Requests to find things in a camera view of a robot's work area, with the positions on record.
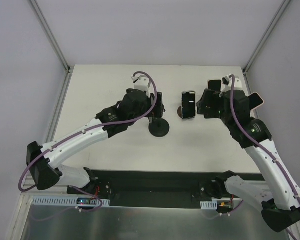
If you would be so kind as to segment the phone with clear case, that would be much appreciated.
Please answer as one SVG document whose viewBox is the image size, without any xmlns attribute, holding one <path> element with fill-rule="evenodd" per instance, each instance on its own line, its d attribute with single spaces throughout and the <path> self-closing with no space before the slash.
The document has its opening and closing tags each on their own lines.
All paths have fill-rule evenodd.
<svg viewBox="0 0 300 240">
<path fill-rule="evenodd" d="M 181 118 L 184 120 L 196 117 L 196 92 L 183 91 L 181 94 Z"/>
</svg>

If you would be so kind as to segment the brown round base phone stand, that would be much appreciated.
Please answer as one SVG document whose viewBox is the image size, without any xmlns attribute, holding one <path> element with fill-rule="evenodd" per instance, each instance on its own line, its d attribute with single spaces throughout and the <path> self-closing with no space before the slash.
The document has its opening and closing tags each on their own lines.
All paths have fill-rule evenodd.
<svg viewBox="0 0 300 240">
<path fill-rule="evenodd" d="M 183 116 L 182 116 L 182 106 L 179 106 L 178 109 L 177 109 L 177 115 L 183 119 Z"/>
</svg>

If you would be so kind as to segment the black phone dark case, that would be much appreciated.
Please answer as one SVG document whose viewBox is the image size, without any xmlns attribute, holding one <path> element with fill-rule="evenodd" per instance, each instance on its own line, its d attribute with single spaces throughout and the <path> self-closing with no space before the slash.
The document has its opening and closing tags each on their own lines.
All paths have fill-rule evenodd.
<svg viewBox="0 0 300 240">
<path fill-rule="evenodd" d="M 165 112 L 165 107 L 163 104 L 163 95 L 161 92 L 157 93 L 157 101 L 155 104 L 155 111 L 154 111 L 154 115 L 156 118 L 162 118 L 163 114 Z"/>
</svg>

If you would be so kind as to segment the black round base clamp stand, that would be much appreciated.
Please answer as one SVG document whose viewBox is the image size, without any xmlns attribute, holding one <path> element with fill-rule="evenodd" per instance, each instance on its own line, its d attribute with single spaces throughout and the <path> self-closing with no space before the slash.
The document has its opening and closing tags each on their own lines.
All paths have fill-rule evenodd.
<svg viewBox="0 0 300 240">
<path fill-rule="evenodd" d="M 151 117 L 149 119 L 148 130 L 152 136 L 162 138 L 169 133 L 170 125 L 163 118 Z"/>
</svg>

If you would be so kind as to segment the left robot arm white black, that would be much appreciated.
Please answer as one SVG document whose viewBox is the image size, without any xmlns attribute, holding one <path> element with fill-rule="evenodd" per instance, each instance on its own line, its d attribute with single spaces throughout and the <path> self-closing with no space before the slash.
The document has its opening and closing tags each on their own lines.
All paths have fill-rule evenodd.
<svg viewBox="0 0 300 240">
<path fill-rule="evenodd" d="M 123 100 L 103 109 L 90 122 L 59 140 L 39 145 L 36 141 L 27 146 L 26 165 L 39 191 L 58 184 L 75 186 L 84 194 L 95 191 L 96 183 L 87 167 L 73 168 L 63 163 L 101 141 L 125 132 L 128 127 L 142 118 L 152 121 L 161 118 L 165 112 L 161 92 L 147 95 L 129 88 Z"/>
</svg>

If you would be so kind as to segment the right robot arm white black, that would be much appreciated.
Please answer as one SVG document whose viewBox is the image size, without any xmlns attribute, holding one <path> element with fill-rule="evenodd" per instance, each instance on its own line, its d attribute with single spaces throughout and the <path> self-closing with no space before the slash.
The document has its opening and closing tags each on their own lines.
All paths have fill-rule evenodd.
<svg viewBox="0 0 300 240">
<path fill-rule="evenodd" d="M 246 151 L 260 170 L 270 192 L 247 183 L 236 173 L 227 171 L 217 178 L 215 192 L 229 194 L 254 207 L 269 228 L 280 233 L 300 221 L 300 188 L 280 157 L 265 123 L 251 112 L 263 104 L 255 92 L 205 89 L 197 102 L 197 114 L 205 119 L 220 119 L 231 137 Z"/>
</svg>

